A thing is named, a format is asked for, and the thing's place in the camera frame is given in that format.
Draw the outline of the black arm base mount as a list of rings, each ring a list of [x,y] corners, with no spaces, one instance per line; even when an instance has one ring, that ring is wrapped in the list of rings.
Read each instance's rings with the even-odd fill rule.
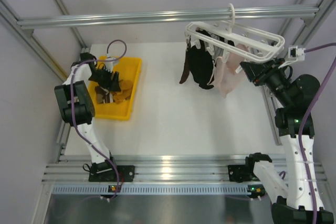
[[[250,169],[246,165],[228,165],[230,182],[242,183],[252,181]]]

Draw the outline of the pink sheer sock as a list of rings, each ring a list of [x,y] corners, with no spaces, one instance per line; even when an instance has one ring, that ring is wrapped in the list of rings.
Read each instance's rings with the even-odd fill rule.
[[[233,52],[227,52],[224,62],[223,55],[218,56],[214,61],[213,81],[211,84],[226,98],[246,77],[243,70],[237,72],[240,63],[245,58]]]

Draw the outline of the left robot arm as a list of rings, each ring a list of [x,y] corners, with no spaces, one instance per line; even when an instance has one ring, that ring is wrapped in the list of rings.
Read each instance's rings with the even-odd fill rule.
[[[66,81],[54,87],[60,115],[85,142],[91,156],[90,175],[102,175],[106,180],[114,180],[119,169],[110,150],[97,137],[94,121],[96,112],[88,85],[93,81],[106,91],[119,88],[119,75],[112,72],[116,60],[99,60],[88,52],[81,53],[79,59],[71,65]]]

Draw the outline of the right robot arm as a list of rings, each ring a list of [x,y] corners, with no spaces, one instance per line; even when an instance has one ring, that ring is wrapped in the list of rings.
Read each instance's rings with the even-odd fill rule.
[[[291,81],[284,59],[264,63],[242,62],[249,82],[266,86],[280,102],[275,125],[285,152],[287,172],[282,179],[271,158],[262,153],[246,157],[245,174],[262,183],[270,201],[274,223],[334,223],[317,187],[313,160],[314,124],[311,110],[322,91],[319,80],[302,74]]]

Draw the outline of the white plastic clip hanger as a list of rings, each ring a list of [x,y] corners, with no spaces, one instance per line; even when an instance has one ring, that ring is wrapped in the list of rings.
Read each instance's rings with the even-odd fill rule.
[[[283,50],[285,39],[257,28],[236,22],[237,9],[232,3],[228,6],[228,20],[219,20],[211,25],[206,22],[191,22],[185,27],[187,42],[195,42],[200,49],[201,41],[206,42],[206,50],[213,55],[214,48],[223,49],[223,53],[232,52],[254,63],[272,60]]]

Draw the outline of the brown white striped sock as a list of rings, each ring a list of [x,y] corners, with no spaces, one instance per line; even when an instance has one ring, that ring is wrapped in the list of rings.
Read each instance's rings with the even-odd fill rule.
[[[113,102],[112,94],[108,90],[106,90],[106,89],[104,89],[100,86],[96,86],[94,90],[95,90],[95,93],[96,93],[96,102],[98,104]]]

